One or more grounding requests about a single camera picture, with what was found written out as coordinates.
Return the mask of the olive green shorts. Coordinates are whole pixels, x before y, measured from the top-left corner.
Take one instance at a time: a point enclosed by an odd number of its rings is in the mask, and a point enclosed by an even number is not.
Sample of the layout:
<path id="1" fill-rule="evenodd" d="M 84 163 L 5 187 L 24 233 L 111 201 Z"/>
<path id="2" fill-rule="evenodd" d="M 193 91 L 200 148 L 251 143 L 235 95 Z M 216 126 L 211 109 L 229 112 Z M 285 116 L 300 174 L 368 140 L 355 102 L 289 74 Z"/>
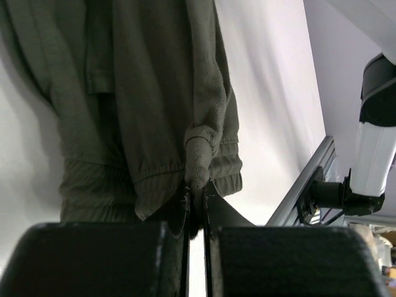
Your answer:
<path id="1" fill-rule="evenodd" d="M 12 62 L 58 118 L 64 222 L 139 222 L 187 182 L 241 190 L 213 1 L 2 1 Z"/>

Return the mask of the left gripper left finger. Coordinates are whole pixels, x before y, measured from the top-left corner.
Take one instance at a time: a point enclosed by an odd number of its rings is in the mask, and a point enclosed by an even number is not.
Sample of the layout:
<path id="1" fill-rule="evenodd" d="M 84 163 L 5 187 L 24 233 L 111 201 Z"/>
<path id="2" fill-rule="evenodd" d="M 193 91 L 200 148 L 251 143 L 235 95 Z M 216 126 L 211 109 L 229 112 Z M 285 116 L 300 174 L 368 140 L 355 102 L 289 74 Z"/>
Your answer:
<path id="1" fill-rule="evenodd" d="M 142 223 L 40 223 L 19 239 L 2 296 L 186 296 L 189 189 Z"/>

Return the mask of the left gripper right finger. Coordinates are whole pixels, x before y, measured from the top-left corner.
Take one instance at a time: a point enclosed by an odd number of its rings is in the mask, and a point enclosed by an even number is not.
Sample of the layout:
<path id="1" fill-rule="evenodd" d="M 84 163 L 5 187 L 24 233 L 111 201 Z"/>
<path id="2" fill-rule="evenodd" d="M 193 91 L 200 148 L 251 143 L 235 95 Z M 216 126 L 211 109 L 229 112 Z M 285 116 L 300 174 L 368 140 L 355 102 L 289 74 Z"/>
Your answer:
<path id="1" fill-rule="evenodd" d="M 204 190 L 208 296 L 388 296 L 361 236 L 348 228 L 255 226 Z"/>

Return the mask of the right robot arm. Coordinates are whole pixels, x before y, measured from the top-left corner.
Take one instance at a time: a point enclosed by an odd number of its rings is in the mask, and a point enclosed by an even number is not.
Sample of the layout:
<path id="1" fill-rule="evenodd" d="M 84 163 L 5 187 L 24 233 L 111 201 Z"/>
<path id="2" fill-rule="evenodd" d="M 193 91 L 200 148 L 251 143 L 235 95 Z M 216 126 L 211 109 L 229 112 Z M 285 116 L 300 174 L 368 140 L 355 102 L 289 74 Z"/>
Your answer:
<path id="1" fill-rule="evenodd" d="M 341 183 L 313 176 L 307 194 L 298 199 L 299 216 L 314 208 L 339 209 L 349 216 L 380 211 L 394 159 L 395 65 L 379 54 L 363 71 L 359 129 L 349 174 Z"/>

